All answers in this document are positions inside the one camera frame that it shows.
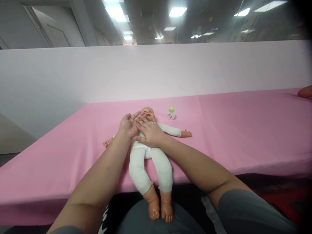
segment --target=white onesie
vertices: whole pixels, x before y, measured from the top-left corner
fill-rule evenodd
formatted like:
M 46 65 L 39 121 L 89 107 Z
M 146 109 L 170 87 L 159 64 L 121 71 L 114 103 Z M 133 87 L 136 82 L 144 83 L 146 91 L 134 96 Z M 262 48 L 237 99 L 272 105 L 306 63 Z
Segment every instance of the white onesie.
M 169 135 L 181 136 L 182 130 L 158 123 L 159 127 Z M 156 167 L 159 189 L 163 193 L 172 190 L 172 168 L 166 154 L 160 148 L 150 148 L 138 141 L 132 141 L 129 173 L 137 190 L 145 195 L 151 188 L 152 182 L 144 168 L 144 159 L 152 159 Z

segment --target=doll leg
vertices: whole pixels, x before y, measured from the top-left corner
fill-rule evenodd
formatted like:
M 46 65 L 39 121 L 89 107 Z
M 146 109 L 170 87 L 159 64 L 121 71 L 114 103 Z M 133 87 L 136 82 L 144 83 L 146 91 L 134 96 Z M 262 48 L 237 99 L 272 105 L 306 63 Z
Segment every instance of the doll leg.
M 162 219 L 164 219 L 167 223 L 171 223 L 174 218 L 171 206 L 171 164 L 166 154 L 160 148 L 152 148 L 150 153 L 158 176 L 160 197 L 162 201 Z
M 144 168 L 144 148 L 135 148 L 130 153 L 129 173 L 137 190 L 149 204 L 149 215 L 151 220 L 159 218 L 159 198 L 153 183 L 150 181 Z

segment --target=gray shirt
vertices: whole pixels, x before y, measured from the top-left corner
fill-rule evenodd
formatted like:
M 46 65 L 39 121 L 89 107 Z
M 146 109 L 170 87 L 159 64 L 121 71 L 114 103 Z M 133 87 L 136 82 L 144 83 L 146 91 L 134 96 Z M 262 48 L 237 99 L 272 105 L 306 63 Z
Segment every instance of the gray shirt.
M 138 202 L 127 213 L 116 233 L 205 233 L 196 220 L 179 204 L 173 202 L 175 219 L 166 223 L 161 218 L 151 221 L 148 204 L 145 200 Z M 218 215 L 227 232 L 231 233 L 296 233 L 296 226 L 258 195 L 249 191 L 235 189 L 222 195 L 219 200 Z M 52 234 L 81 234 L 73 226 L 60 227 Z

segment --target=gray sleeve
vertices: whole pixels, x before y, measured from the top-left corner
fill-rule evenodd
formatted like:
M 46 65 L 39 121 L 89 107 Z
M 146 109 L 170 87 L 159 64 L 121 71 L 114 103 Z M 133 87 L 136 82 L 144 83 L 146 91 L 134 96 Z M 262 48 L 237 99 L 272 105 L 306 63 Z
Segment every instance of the gray sleeve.
M 231 233 L 296 233 L 296 226 L 258 195 L 246 190 L 230 190 L 219 200 L 218 215 Z
M 50 232 L 50 234 L 83 234 L 82 231 L 74 226 L 63 226 L 54 231 Z

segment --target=knee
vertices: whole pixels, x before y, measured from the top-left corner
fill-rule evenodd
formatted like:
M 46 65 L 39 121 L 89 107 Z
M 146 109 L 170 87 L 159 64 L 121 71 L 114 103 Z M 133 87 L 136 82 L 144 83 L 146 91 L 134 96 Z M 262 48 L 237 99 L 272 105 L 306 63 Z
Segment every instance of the knee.
M 142 173 L 144 173 L 144 171 L 145 171 L 145 168 L 142 165 L 138 165 L 138 164 L 129 165 L 129 174 L 131 178 L 142 176 Z
M 170 163 L 163 164 L 161 166 L 156 167 L 157 173 L 171 173 L 172 174 L 172 167 Z

